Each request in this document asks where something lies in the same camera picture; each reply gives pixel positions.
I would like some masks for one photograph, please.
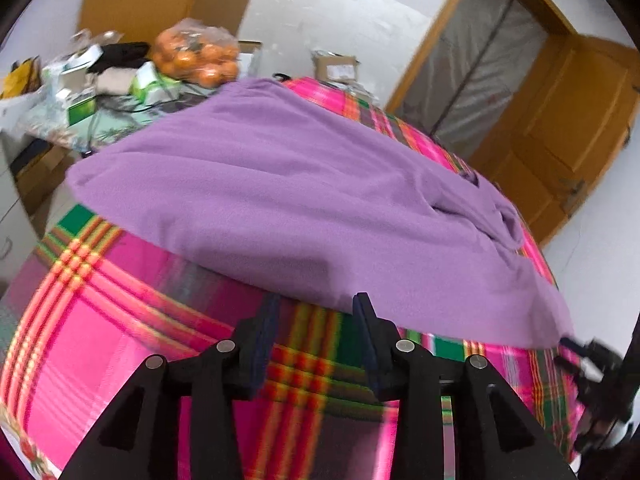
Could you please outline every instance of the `plastic sheet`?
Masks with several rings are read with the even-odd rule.
[[[462,0],[398,115],[468,158],[518,91],[546,38],[517,1]]]

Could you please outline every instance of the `green box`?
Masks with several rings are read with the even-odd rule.
[[[79,103],[75,103],[66,109],[69,126],[73,126],[93,114],[95,114],[95,96],[89,97]]]
[[[180,97],[180,81],[158,73],[154,64],[147,62],[138,69],[129,93],[145,106],[175,101]]]

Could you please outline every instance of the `purple blanket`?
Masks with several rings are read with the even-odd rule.
[[[447,171],[271,80],[226,85],[74,165],[76,198],[204,267],[442,336],[548,348],[561,295],[514,250],[517,212],[481,176]]]

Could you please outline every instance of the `plaid fabric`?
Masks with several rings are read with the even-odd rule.
[[[377,131],[401,136],[452,170],[467,170],[417,130],[364,102],[309,80],[290,88],[354,120],[369,120]],[[525,252],[550,277],[535,244]],[[0,303],[0,426],[21,442],[33,470],[47,478],[55,470],[48,459],[64,467],[147,355],[159,352],[175,360],[201,352],[228,337],[239,319],[252,316],[263,296],[260,289],[167,253],[78,205],[38,245]],[[446,358],[485,355],[569,458],[579,410],[571,384],[553,366],[558,349],[401,332]],[[443,398],[442,405],[446,477],[453,478],[450,399]],[[187,416],[188,406],[183,413]],[[246,478],[389,476],[398,406],[378,403],[366,387],[351,316],[285,300],[267,381],[257,399],[236,402],[234,414]],[[186,420],[181,428],[184,434]],[[178,458],[179,477],[189,478],[184,439]]]

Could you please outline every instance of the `table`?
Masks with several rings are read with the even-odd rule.
[[[73,126],[52,122],[47,103],[40,102],[18,119],[17,127],[30,136],[90,155],[167,114],[203,102],[215,92],[215,89],[183,83],[177,100],[153,106],[142,105],[130,95],[98,96],[96,113]]]

